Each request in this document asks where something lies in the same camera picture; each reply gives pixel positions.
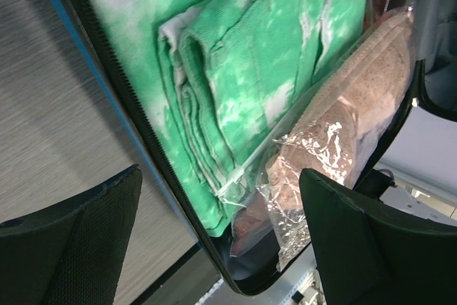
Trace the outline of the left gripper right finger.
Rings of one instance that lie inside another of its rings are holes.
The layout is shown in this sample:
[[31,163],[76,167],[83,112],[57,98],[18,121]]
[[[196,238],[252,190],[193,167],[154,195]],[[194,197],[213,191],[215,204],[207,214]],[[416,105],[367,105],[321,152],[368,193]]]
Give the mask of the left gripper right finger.
[[313,169],[301,198],[327,304],[455,304],[456,228],[407,214]]

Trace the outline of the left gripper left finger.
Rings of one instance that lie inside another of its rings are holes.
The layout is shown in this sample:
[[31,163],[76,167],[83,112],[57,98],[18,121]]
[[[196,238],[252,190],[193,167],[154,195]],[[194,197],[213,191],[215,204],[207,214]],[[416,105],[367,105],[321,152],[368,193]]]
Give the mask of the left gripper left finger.
[[142,172],[1,223],[2,304],[112,304],[134,226]]

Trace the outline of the maroon cloth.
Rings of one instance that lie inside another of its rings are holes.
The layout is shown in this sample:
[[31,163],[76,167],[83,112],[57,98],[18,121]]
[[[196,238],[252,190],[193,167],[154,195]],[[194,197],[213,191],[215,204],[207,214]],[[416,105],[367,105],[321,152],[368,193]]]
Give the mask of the maroon cloth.
[[255,190],[246,203],[236,212],[231,222],[230,256],[241,258],[260,249],[278,249],[266,197]]

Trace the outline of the beige bra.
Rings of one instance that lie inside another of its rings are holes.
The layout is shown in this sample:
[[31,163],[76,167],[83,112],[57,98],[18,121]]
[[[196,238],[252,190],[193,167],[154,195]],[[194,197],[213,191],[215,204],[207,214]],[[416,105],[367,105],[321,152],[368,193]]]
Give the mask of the beige bra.
[[263,249],[272,250],[278,270],[311,240],[301,172],[313,169],[353,188],[393,122],[413,74],[415,6],[405,0],[387,11],[333,72],[298,98],[220,190],[236,212],[255,190],[266,197],[278,249]]

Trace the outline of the green white tie-dye cloth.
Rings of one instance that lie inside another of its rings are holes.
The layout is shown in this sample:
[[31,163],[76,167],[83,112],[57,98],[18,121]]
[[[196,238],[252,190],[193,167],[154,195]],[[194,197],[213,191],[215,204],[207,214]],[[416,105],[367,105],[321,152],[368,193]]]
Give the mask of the green white tie-dye cloth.
[[208,235],[220,190],[361,35],[366,0],[90,0]]

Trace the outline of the blue suitcase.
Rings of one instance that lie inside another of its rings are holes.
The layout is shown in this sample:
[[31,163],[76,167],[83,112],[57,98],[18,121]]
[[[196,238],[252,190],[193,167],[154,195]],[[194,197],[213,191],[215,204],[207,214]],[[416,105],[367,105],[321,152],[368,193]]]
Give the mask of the blue suitcase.
[[[404,1],[390,0],[387,11],[402,6]],[[180,211],[211,263],[233,291],[243,296],[261,294],[270,289],[285,270],[296,264],[300,255],[312,251],[315,256],[310,240],[283,270],[276,268],[272,250],[254,250],[241,258],[231,258],[231,223],[219,237],[206,232],[90,0],[51,2],[173,207]],[[379,20],[368,25],[366,10],[361,35],[328,69],[320,70],[317,81],[301,95],[333,72],[338,61]],[[440,169],[456,167],[456,108],[446,104],[447,99],[456,96],[456,0],[416,0],[412,44],[413,74],[406,95],[356,185],[345,187],[407,214],[456,228],[454,220],[434,214],[397,187],[398,179],[417,182],[417,175],[408,176],[383,160],[388,152],[395,151],[403,162],[428,162]]]

